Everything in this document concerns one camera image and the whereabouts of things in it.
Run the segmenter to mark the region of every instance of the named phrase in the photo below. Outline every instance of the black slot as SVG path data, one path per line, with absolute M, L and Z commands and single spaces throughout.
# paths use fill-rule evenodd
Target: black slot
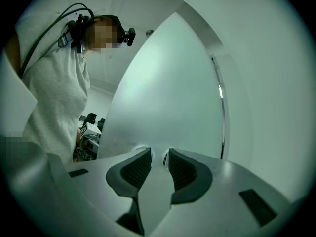
M 117 223 L 131 231 L 144 235 L 144 228 L 140 218 L 139 207 L 137 199 L 133 201 L 133 204 L 128 213 L 122 215 Z
M 164 167 L 165 167 L 165 164 L 166 164 L 167 155 L 168 155 L 168 154 L 166 154 L 166 155 L 164 156 L 164 159 L 163 159 L 163 166 L 164 166 Z
M 253 190 L 239 192 L 242 200 L 252 212 L 260 226 L 264 226 L 272 221 L 277 214 L 263 201 L 263 199 Z
M 82 169 L 78 169 L 78 170 L 75 170 L 75 171 L 71 171 L 68 174 L 70 175 L 71 178 L 73 178 L 73 177 L 76 177 L 76 176 L 80 176 L 80 175 L 86 174 L 88 172 L 89 172 L 88 170 L 82 168 Z

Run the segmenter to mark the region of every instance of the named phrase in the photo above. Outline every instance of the gray t-shirt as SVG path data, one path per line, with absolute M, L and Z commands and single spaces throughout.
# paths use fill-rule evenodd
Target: gray t-shirt
M 53 31 L 41 40 L 41 49 L 36 50 L 31 65 L 27 67 L 22 78 L 38 101 L 23 135 L 27 136 L 29 141 L 40 145 L 45 152 L 59 155 L 64 164 L 72 161 L 77 122 L 86 106 L 90 88 L 86 61 L 81 54 L 77 54 L 75 48 L 70 48 L 69 45 L 58 48 L 56 44 L 46 52 L 58 39 L 66 22 L 54 26 Z M 34 32 L 38 32 L 37 35 L 45 30 L 37 30 L 32 21 L 21 21 L 16 26 L 20 46 L 21 43 L 29 45 L 31 41 L 32 45 L 36 40 L 37 36 L 32 39 L 25 36 L 30 27 Z M 20 49 L 23 61 L 28 49 Z

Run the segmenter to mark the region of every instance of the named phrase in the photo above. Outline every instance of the headset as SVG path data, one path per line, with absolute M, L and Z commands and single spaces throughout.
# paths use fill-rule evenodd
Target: headset
M 68 9 L 70 9 L 72 6 L 77 5 L 77 4 L 84 6 L 84 8 L 75 9 L 75 10 L 65 14 L 65 12 Z M 32 54 L 34 53 L 37 45 L 39 44 L 40 40 L 44 37 L 44 35 L 60 20 L 67 17 L 68 15 L 70 15 L 74 12 L 80 11 L 80 10 L 87 10 L 89 12 L 91 18 L 89 19 L 88 16 L 83 16 L 82 14 L 80 14 L 76 21 L 74 21 L 74 20 L 69 21 L 66 24 L 67 31 L 58 39 L 58 46 L 65 47 L 70 41 L 73 41 L 71 43 L 71 48 L 76 47 L 77 53 L 82 53 L 85 50 L 85 43 L 84 43 L 85 30 L 90 25 L 94 24 L 94 15 L 93 15 L 92 10 L 90 10 L 83 3 L 78 2 L 78 3 L 74 3 L 71 6 L 69 6 L 35 41 L 35 43 L 31 47 L 30 51 L 28 52 L 28 54 L 23 62 L 23 65 L 19 71 L 19 77 L 21 79 L 22 79 L 22 76 L 25 72 L 26 66 L 27 66 Z M 108 16 L 109 16 L 109 18 L 114 20 L 119 27 L 121 27 L 123 29 L 123 27 L 122 27 L 122 25 L 117 17 L 111 16 L 111 15 L 108 15 Z M 124 42 L 124 43 L 127 43 L 128 46 L 132 46 L 133 41 L 134 41 L 135 36 L 136 36 L 135 29 L 129 28 L 129 31 L 125 31 L 124 29 L 123 29 L 123 31 L 124 31 L 124 35 L 119 39 L 122 42 L 120 42 L 118 44 L 121 44 Z

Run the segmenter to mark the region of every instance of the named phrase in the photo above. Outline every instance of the black cable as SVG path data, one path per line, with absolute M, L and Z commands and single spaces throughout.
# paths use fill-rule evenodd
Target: black cable
M 74 4 L 70 5 L 67 9 L 65 9 L 65 11 L 64 11 L 63 13 L 61 13 L 59 17 L 61 17 L 67 10 L 69 10 L 69 8 L 71 8 L 71 7 L 73 7 L 74 5 L 77 5 L 77 4 L 83 5 L 85 8 L 88 9 L 88 7 L 85 6 L 83 3 L 77 2 L 77 3 L 74 3 Z
M 20 77 L 20 79 L 22 79 L 22 76 L 23 76 L 23 74 L 24 74 L 24 72 L 25 72 L 26 66 L 27 66 L 27 64 L 28 64 L 28 62 L 29 62 L 29 60 L 30 60 L 32 54 L 34 53 L 34 51 L 35 51 L 37 45 L 39 44 L 40 40 L 44 37 L 44 35 L 45 35 L 57 22 L 59 22 L 60 20 L 62 20 L 62 19 L 65 18 L 65 17 L 67 17 L 68 15 L 70 15 L 70 14 L 76 12 L 76 11 L 80 11 L 80 10 L 87 10 L 87 11 L 90 13 L 90 15 L 91 15 L 92 20 L 94 19 L 94 15 L 93 15 L 92 10 L 90 10 L 90 9 L 88 9 L 88 8 L 75 9 L 75 10 L 73 10 L 73 11 L 71 11 L 71 12 L 66 13 L 66 14 L 63 15 L 63 16 L 59 16 L 59 17 L 45 30 L 45 32 L 43 32 L 43 33 L 41 34 L 41 36 L 38 37 L 38 39 L 35 41 L 35 43 L 34 43 L 33 46 L 31 47 L 30 51 L 28 52 L 27 56 L 25 57 L 25 60 L 24 60 L 24 62 L 23 62 L 22 67 L 21 67 L 21 69 L 20 69 L 20 71 L 19 71 L 19 77 Z

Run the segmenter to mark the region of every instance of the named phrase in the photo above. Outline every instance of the white wall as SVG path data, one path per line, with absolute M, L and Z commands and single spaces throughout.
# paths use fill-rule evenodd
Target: white wall
M 113 95 L 91 86 L 88 95 L 88 103 L 82 115 L 87 116 L 89 113 L 95 113 L 97 115 L 96 123 L 100 119 L 105 119 L 108 114 L 112 99 Z
M 234 112 L 230 143 L 239 138 L 239 149 L 230 146 L 229 158 L 251 159 L 242 164 L 290 201 L 304 196 L 316 164 L 316 60 L 299 15 L 286 0 L 185 1 L 214 29 L 234 61 L 219 58 L 219 67 L 226 66 L 227 100 L 237 108 L 229 109 Z

